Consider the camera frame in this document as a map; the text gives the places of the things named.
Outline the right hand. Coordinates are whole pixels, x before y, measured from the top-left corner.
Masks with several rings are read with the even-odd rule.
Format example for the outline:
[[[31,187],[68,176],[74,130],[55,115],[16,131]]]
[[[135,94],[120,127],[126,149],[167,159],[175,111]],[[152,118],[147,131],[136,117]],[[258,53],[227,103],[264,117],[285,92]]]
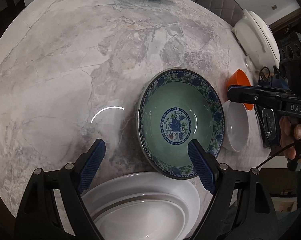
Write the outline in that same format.
[[[290,119],[287,116],[283,116],[280,119],[279,124],[281,129],[280,145],[282,148],[292,144],[295,140],[301,139],[301,124],[292,126]],[[292,146],[287,150],[284,150],[284,155],[287,159],[294,159],[296,155],[295,148]]]

